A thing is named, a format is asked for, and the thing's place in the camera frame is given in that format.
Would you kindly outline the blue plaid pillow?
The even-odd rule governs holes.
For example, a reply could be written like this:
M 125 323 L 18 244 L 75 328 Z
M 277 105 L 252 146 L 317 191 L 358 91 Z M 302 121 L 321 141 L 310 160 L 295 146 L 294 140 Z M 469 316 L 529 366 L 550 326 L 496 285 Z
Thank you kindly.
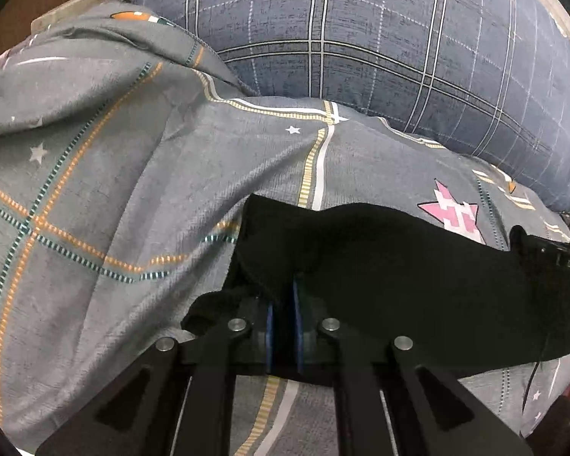
M 125 0 L 262 96 L 321 98 L 481 158 L 570 210 L 570 41 L 540 0 Z

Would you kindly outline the grey patterned bed sheet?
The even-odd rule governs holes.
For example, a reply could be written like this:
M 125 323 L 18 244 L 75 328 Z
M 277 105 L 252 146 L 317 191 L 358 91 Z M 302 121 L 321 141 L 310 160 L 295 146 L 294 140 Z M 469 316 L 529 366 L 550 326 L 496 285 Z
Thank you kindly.
M 564 240 L 483 161 L 331 101 L 248 97 L 188 31 L 94 7 L 0 67 L 0 454 L 41 455 L 157 340 L 192 340 L 181 322 L 221 289 L 253 195 L 392 208 L 497 250 L 514 225 Z M 424 354 L 529 455 L 554 442 L 570 353 L 465 378 Z M 237 376 L 231 454 L 341 455 L 333 388 L 271 361 Z

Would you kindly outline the black pants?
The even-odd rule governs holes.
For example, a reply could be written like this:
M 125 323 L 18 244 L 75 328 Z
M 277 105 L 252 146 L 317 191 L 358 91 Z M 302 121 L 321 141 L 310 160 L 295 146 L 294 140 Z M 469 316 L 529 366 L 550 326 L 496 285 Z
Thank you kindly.
M 369 356 L 411 338 L 459 378 L 570 353 L 570 275 L 392 208 L 323 211 L 249 196 L 220 290 L 182 320 L 201 336 L 245 299 L 272 308 L 272 371 L 310 378 L 326 317 L 357 331 Z

